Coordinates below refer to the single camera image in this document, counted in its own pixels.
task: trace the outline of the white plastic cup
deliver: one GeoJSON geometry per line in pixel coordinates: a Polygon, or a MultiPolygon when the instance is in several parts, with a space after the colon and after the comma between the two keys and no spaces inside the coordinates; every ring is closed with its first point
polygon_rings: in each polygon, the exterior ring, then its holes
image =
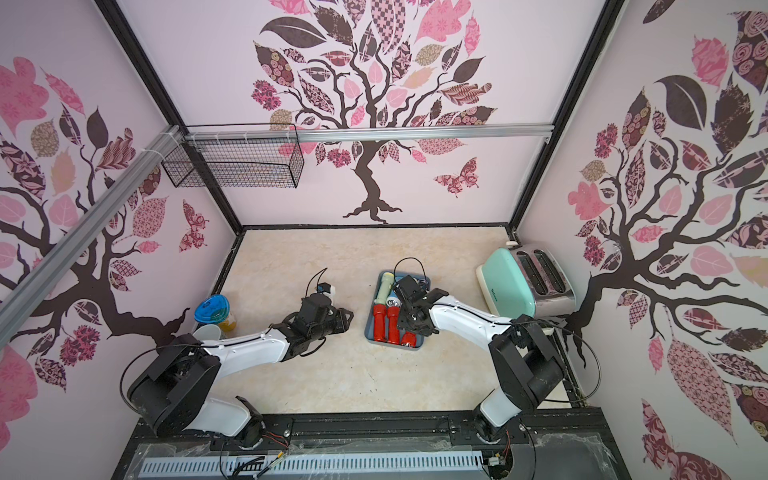
{"type": "Polygon", "coordinates": [[[201,326],[199,329],[195,330],[192,335],[200,341],[221,340],[224,338],[224,334],[221,332],[219,326],[212,323],[201,326]]]}

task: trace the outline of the wall mural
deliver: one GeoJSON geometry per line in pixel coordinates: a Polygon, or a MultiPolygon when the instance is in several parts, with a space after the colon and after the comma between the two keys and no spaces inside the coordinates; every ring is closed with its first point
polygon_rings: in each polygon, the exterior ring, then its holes
{"type": "MultiPolygon", "coordinates": [[[[304,0],[270,2],[295,15],[275,18],[261,29],[295,48],[280,51],[254,42],[271,83],[257,80],[251,97],[266,110],[274,110],[273,123],[295,123],[299,129],[481,125],[495,110],[476,106],[492,85],[469,83],[483,61],[483,57],[470,58],[480,41],[480,26],[468,15],[469,0],[455,5],[452,0],[320,0],[322,5],[309,3],[311,11],[304,0]],[[361,19],[368,4],[372,21],[364,25],[361,19]],[[403,38],[406,25],[417,18],[415,38],[403,38]],[[463,36],[449,41],[456,33],[463,36]],[[412,41],[420,38],[435,42],[413,55],[412,41]],[[328,52],[321,58],[305,58],[301,50],[318,45],[328,52]],[[279,108],[283,102],[291,102],[296,110],[279,108]]],[[[302,144],[301,148],[304,154],[314,152],[318,165],[328,160],[336,168],[351,166],[362,181],[367,198],[344,218],[368,212],[372,220],[387,223],[379,212],[402,209],[382,198],[370,162],[378,158],[399,163],[403,152],[414,161],[426,162],[425,154],[446,154],[464,145],[457,138],[406,143],[356,141],[302,144]]],[[[472,158],[458,175],[440,175],[434,181],[458,197],[466,187],[476,186],[477,168],[477,158],[472,158]]]]}
{"type": "MultiPolygon", "coordinates": [[[[61,236],[55,237],[56,231],[66,233],[95,204],[98,183],[104,183],[99,190],[111,187],[115,180],[110,172],[127,168],[136,154],[130,128],[110,140],[99,110],[86,115],[74,90],[48,73],[45,80],[61,108],[46,112],[42,107],[50,93],[35,83],[35,66],[22,57],[13,63],[14,71],[0,66],[0,117],[12,135],[0,132],[0,155],[8,168],[3,184],[10,185],[0,187],[0,231],[15,238],[12,243],[0,242],[0,269],[21,271],[13,280],[0,274],[0,284],[9,290],[51,251],[61,236]],[[14,139],[18,124],[46,117],[49,119],[31,131],[31,150],[19,147],[26,140],[14,139]]],[[[106,337],[134,333],[164,345],[179,330],[188,308],[163,324],[154,317],[121,312],[116,302],[118,296],[131,291],[128,278],[142,274],[129,258],[152,254],[161,247],[152,240],[164,222],[168,199],[153,197],[160,182],[158,167],[72,266],[76,281],[40,303],[31,323],[40,324],[35,322],[38,317],[47,318],[47,323],[20,330],[12,337],[12,341],[21,336],[37,337],[27,360],[10,345],[5,347],[0,362],[0,449],[10,435],[5,422],[25,415],[26,399],[37,395],[36,379],[66,391],[67,368],[93,359],[97,345],[106,337]]],[[[202,247],[200,231],[208,220],[186,201],[178,213],[183,213],[190,225],[180,250],[202,247]]]]}
{"type": "MultiPolygon", "coordinates": [[[[666,9],[671,2],[657,4],[666,9]]],[[[732,304],[768,315],[763,303],[737,296],[735,290],[723,293],[744,282],[768,287],[768,258],[753,252],[768,246],[768,216],[741,219],[747,202],[768,202],[768,180],[760,179],[768,165],[768,148],[732,153],[750,131],[751,137],[768,132],[768,104],[758,121],[752,107],[768,99],[768,15],[731,15],[737,27],[733,54],[717,38],[694,39],[692,62],[701,83],[681,74],[661,78],[657,83],[665,87],[666,105],[652,106],[643,90],[631,103],[621,132],[616,124],[598,132],[597,159],[581,170],[583,181],[568,194],[575,214],[586,220],[576,236],[584,239],[584,258],[593,268],[584,302],[568,318],[568,328],[581,335],[604,291],[620,290],[616,308],[627,312],[631,329],[643,328],[649,335],[650,366],[663,369],[666,357],[680,391],[736,441],[733,393],[756,437],[768,442],[768,390],[754,385],[768,382],[768,367],[748,358],[765,346],[768,332],[740,326],[738,316],[716,319],[707,310],[732,304]],[[719,89],[714,105],[707,104],[705,88],[719,89]],[[717,149],[665,136],[668,121],[704,132],[717,149]],[[647,185],[649,175],[662,176],[647,185]],[[708,232],[692,236],[685,229],[695,223],[708,232]],[[727,256],[725,243],[743,253],[727,256]],[[697,286],[700,295],[674,295],[681,286],[697,286]],[[657,327],[665,320],[671,336],[657,327]],[[683,342],[682,332],[696,342],[683,342]],[[711,353],[708,346],[732,352],[711,353]]],[[[575,336],[573,341],[584,360],[581,341],[575,336]]],[[[647,459],[657,468],[671,466],[671,478],[728,478],[711,462],[676,452],[645,401],[644,419],[650,432],[643,437],[647,459]]]]}

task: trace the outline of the wire basket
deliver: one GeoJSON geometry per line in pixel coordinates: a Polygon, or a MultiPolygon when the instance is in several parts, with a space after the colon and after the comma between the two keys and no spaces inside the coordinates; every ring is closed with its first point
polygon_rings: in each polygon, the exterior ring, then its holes
{"type": "MultiPolygon", "coordinates": [[[[265,125],[271,130],[283,126],[265,125]]],[[[205,187],[215,182],[220,187],[296,188],[303,167],[295,125],[268,138],[248,138],[245,134],[242,138],[198,140],[193,136],[163,161],[175,187],[205,187]],[[192,161],[190,156],[202,157],[203,162],[192,161]]]]}

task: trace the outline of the leaf decal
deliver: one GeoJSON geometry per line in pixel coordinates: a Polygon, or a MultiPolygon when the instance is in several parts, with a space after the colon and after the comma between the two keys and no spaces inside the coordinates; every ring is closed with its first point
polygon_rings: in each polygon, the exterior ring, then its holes
{"type": "Polygon", "coordinates": [[[742,248],[765,248],[768,243],[768,215],[758,215],[742,223],[726,242],[742,248]]]}
{"type": "Polygon", "coordinates": [[[300,78],[299,82],[301,83],[301,88],[304,90],[307,100],[309,100],[312,105],[318,107],[322,111],[327,111],[328,113],[333,114],[333,104],[331,104],[331,99],[328,98],[328,95],[323,93],[318,87],[304,81],[303,78],[300,78]]]}
{"type": "Polygon", "coordinates": [[[115,260],[110,267],[114,268],[115,271],[122,276],[133,276],[141,273],[141,270],[138,270],[135,266],[131,265],[130,262],[122,259],[115,260]]]}
{"type": "Polygon", "coordinates": [[[768,333],[761,329],[737,328],[723,335],[719,341],[739,352],[751,352],[762,348],[768,342],[768,333]]]}
{"type": "Polygon", "coordinates": [[[683,319],[690,322],[692,325],[701,327],[708,330],[728,330],[728,328],[720,325],[715,317],[707,312],[703,308],[692,308],[686,310],[683,313],[683,319]]]}
{"type": "Polygon", "coordinates": [[[326,42],[323,34],[309,22],[296,17],[275,18],[264,25],[260,33],[271,31],[296,48],[316,47],[326,42]]]}
{"type": "Polygon", "coordinates": [[[402,86],[405,88],[419,88],[424,85],[429,77],[432,76],[432,71],[435,70],[432,67],[424,67],[411,73],[402,86]]]}
{"type": "Polygon", "coordinates": [[[60,386],[65,392],[67,391],[67,373],[59,362],[38,357],[35,360],[35,373],[43,382],[60,386]]]}
{"type": "Polygon", "coordinates": [[[32,129],[29,138],[32,150],[38,157],[53,157],[58,152],[58,132],[53,127],[53,119],[43,122],[32,129]]]}
{"type": "Polygon", "coordinates": [[[592,233],[592,230],[598,225],[597,220],[589,220],[587,223],[585,223],[581,229],[576,233],[576,237],[582,237],[586,238],[589,237],[592,233]]]}
{"type": "Polygon", "coordinates": [[[694,250],[690,267],[701,276],[719,276],[733,272],[733,265],[726,256],[709,245],[702,245],[694,250]]]}
{"type": "Polygon", "coordinates": [[[760,178],[767,164],[768,149],[756,151],[725,167],[713,182],[725,188],[745,187],[760,178]]]}
{"type": "Polygon", "coordinates": [[[460,84],[441,90],[440,93],[457,105],[476,104],[480,95],[488,93],[491,87],[490,83],[482,87],[478,87],[477,84],[460,84]]]}
{"type": "Polygon", "coordinates": [[[440,56],[440,52],[443,48],[443,45],[437,45],[434,43],[426,45],[422,47],[421,50],[419,50],[419,53],[416,54],[415,62],[422,67],[431,65],[435,60],[437,60],[437,57],[440,56]]]}
{"type": "Polygon", "coordinates": [[[98,318],[98,307],[88,300],[81,300],[74,305],[74,311],[86,322],[101,325],[98,318]]]}
{"type": "Polygon", "coordinates": [[[632,208],[640,200],[645,188],[645,162],[643,161],[643,149],[637,150],[634,159],[627,169],[626,181],[624,183],[627,189],[627,207],[632,208]]]}
{"type": "Polygon", "coordinates": [[[683,394],[733,437],[726,386],[706,356],[692,346],[672,339],[667,364],[683,394]]]}
{"type": "Polygon", "coordinates": [[[640,141],[648,127],[650,120],[650,102],[645,98],[645,90],[641,90],[630,105],[627,115],[624,118],[624,126],[621,128],[621,141],[627,148],[627,152],[632,150],[640,141]]]}
{"type": "Polygon", "coordinates": [[[684,75],[657,81],[667,89],[667,115],[676,124],[701,130],[707,118],[707,97],[701,85],[684,75]]]}
{"type": "Polygon", "coordinates": [[[485,57],[470,58],[469,60],[465,60],[453,72],[453,81],[456,83],[464,83],[472,78],[480,67],[480,62],[483,58],[485,57]]]}
{"type": "Polygon", "coordinates": [[[710,358],[728,375],[749,382],[768,382],[768,373],[746,357],[736,353],[710,353],[710,358]]]}
{"type": "Polygon", "coordinates": [[[317,23],[328,32],[328,36],[344,45],[352,46],[352,27],[336,10],[326,7],[316,7],[317,23]]]}
{"type": "Polygon", "coordinates": [[[109,272],[109,284],[112,285],[112,288],[119,292],[131,291],[131,289],[129,289],[128,285],[125,283],[125,278],[123,278],[123,276],[119,273],[113,272],[111,270],[109,272]]]}
{"type": "Polygon", "coordinates": [[[458,138],[426,138],[424,140],[417,140],[416,143],[419,144],[425,153],[430,155],[447,154],[449,151],[454,151],[465,145],[458,138]]]}
{"type": "Polygon", "coordinates": [[[411,66],[411,46],[408,41],[404,41],[397,49],[395,60],[392,61],[392,81],[398,81],[406,76],[406,72],[411,66]]]}
{"type": "Polygon", "coordinates": [[[699,208],[699,218],[707,225],[717,225],[730,212],[733,195],[723,195],[709,200],[699,208]]]}
{"type": "Polygon", "coordinates": [[[459,42],[458,45],[456,45],[453,48],[449,48],[445,51],[445,53],[442,55],[442,70],[448,71],[454,63],[456,63],[456,58],[458,58],[458,53],[462,50],[462,43],[459,42]]]}
{"type": "Polygon", "coordinates": [[[96,150],[107,146],[109,133],[107,132],[107,125],[104,123],[104,119],[101,118],[101,114],[98,112],[98,108],[88,117],[88,121],[85,123],[85,130],[88,133],[88,139],[96,150]]]}
{"type": "Polygon", "coordinates": [[[664,347],[661,345],[661,337],[655,336],[650,341],[648,345],[648,359],[656,372],[661,370],[661,365],[664,363],[664,347]]]}
{"type": "Polygon", "coordinates": [[[720,99],[715,104],[715,119],[710,124],[712,138],[723,155],[729,154],[746,137],[752,125],[752,113],[749,95],[729,81],[720,92],[720,99]]]}
{"type": "Polygon", "coordinates": [[[619,295],[619,300],[616,302],[616,307],[618,308],[619,306],[630,306],[632,303],[634,303],[639,295],[640,292],[632,289],[621,292],[621,295],[619,295]]]}
{"type": "Polygon", "coordinates": [[[659,210],[667,215],[674,215],[680,209],[683,202],[683,192],[680,185],[675,185],[659,199],[659,210]]]}
{"type": "Polygon", "coordinates": [[[680,265],[683,264],[688,255],[673,255],[668,253],[659,259],[659,264],[656,265],[656,273],[664,275],[665,273],[675,271],[680,265]]]}
{"type": "Polygon", "coordinates": [[[650,143],[650,165],[656,170],[667,170],[672,166],[670,155],[661,145],[654,142],[650,143]]]}
{"type": "Polygon", "coordinates": [[[706,170],[712,166],[707,152],[702,147],[683,140],[683,165],[688,170],[706,170]]]}
{"type": "Polygon", "coordinates": [[[373,36],[371,25],[368,24],[366,32],[360,38],[359,58],[362,63],[367,62],[376,54],[376,37],[373,36]]]}
{"type": "Polygon", "coordinates": [[[61,117],[58,119],[58,127],[61,129],[61,133],[73,144],[81,147],[83,140],[80,138],[80,128],[75,123],[74,118],[69,113],[69,110],[62,105],[64,111],[61,113],[61,117]]]}
{"type": "Polygon", "coordinates": [[[649,243],[656,240],[664,232],[658,225],[647,225],[637,229],[632,237],[640,243],[649,243]]]}
{"type": "Polygon", "coordinates": [[[645,295],[641,295],[640,298],[635,300],[629,307],[629,328],[631,329],[635,324],[641,321],[648,314],[648,300],[645,295]]]}
{"type": "Polygon", "coordinates": [[[55,225],[74,227],[78,222],[78,209],[69,195],[62,195],[51,204],[48,218],[55,225]]]}

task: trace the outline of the toaster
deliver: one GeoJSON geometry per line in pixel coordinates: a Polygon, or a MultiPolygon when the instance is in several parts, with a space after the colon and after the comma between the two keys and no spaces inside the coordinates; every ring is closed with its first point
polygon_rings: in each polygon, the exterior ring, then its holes
{"type": "Polygon", "coordinates": [[[475,272],[494,315],[545,318],[576,310],[571,284],[542,245],[499,248],[475,272]]]}

